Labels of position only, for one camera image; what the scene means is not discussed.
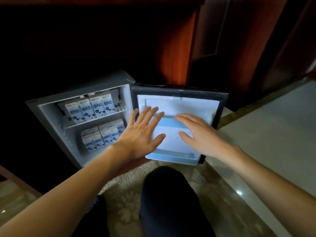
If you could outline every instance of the black trousers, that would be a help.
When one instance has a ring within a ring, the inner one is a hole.
[[[73,236],[109,236],[103,198],[87,213]],[[215,236],[196,193],[181,172],[163,166],[144,181],[139,212],[145,237]]]

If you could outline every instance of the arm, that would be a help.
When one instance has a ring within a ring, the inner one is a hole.
[[[175,119],[192,133],[193,138],[180,131],[182,140],[236,171],[291,235],[316,236],[315,197],[221,139],[203,119],[190,114],[179,114]]]
[[[138,117],[134,110],[126,130],[104,153],[63,183],[36,200],[0,228],[0,236],[70,236],[109,178],[127,161],[151,153],[165,138],[152,132],[163,112],[146,108]]]

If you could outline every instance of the person's left hand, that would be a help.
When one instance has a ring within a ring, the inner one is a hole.
[[[130,153],[129,159],[137,159],[150,154],[166,137],[165,134],[160,134],[154,140],[150,141],[155,127],[165,114],[164,112],[160,112],[150,122],[158,109],[158,107],[147,107],[140,113],[136,122],[135,117],[138,109],[135,109],[130,115],[130,120],[125,131],[123,131],[116,143],[113,144],[120,146],[120,148],[125,148]]]

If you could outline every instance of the forearm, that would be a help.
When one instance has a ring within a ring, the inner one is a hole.
[[[316,234],[316,200],[240,148],[233,147],[230,165],[293,236]]]
[[[1,236],[70,236],[101,188],[126,161],[115,145],[0,229]]]

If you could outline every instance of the hand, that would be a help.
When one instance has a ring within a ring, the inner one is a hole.
[[[160,112],[149,124],[158,109],[158,107],[147,107],[140,113],[136,122],[135,116],[138,113],[138,109],[135,109],[130,115],[130,120],[125,131],[121,134],[116,143],[113,144],[114,146],[125,148],[130,155],[129,159],[137,159],[150,154],[166,137],[165,134],[160,134],[150,142],[155,127],[165,114],[164,112]]]
[[[224,160],[232,145],[219,137],[216,130],[203,119],[191,114],[178,114],[175,119],[183,123],[192,133],[193,138],[179,131],[181,139],[203,155]]]

